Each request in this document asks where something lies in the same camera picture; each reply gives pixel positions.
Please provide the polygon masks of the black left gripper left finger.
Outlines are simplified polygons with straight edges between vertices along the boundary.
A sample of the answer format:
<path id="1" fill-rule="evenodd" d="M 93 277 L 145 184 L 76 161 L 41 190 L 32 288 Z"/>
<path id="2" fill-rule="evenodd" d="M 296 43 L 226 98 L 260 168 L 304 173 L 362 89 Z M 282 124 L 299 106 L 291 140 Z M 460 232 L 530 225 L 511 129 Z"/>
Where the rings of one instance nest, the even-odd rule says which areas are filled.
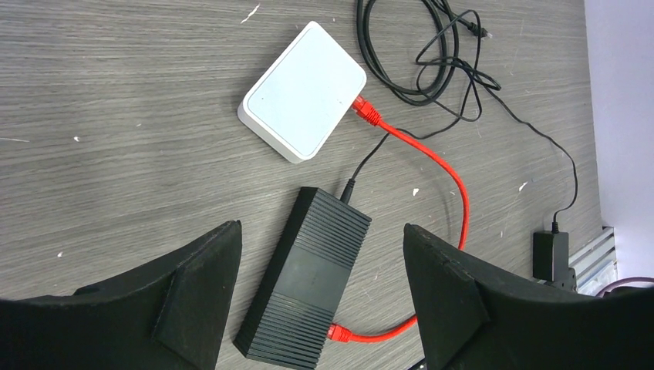
<path id="1" fill-rule="evenodd" d="M 241 223 L 230 220 L 71 295 L 4 299 L 1 367 L 213 369 L 241 251 Z"/>

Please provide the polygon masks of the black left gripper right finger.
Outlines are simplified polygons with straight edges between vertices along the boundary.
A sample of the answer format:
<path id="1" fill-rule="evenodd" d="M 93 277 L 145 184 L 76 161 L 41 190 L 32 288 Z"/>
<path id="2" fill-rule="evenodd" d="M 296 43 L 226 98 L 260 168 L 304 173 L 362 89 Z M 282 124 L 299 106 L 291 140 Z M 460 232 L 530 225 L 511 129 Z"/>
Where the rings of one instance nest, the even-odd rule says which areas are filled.
<path id="1" fill-rule="evenodd" d="M 429 369 L 651 369 L 653 290 L 590 297 L 517 276 L 414 224 L 403 256 Z"/>

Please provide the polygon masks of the black network switch blue ports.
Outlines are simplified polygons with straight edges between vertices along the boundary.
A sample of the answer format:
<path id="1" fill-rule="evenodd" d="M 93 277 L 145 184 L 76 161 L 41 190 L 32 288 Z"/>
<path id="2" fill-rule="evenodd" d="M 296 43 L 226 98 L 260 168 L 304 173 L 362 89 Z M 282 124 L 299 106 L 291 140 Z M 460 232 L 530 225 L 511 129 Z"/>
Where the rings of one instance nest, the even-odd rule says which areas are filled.
<path id="1" fill-rule="evenodd" d="M 371 224 L 318 187 L 302 187 L 234 339 L 251 360 L 314 369 Z"/>

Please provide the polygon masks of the white router box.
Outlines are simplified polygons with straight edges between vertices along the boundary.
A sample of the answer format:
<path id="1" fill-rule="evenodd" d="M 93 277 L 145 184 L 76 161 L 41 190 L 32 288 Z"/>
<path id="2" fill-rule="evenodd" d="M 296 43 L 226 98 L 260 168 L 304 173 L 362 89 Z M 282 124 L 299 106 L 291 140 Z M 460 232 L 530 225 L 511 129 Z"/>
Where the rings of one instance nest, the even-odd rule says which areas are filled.
<path id="1" fill-rule="evenodd" d="M 239 120 L 290 163 L 313 158 L 362 92 L 360 64 L 309 22 L 248 90 Z"/>

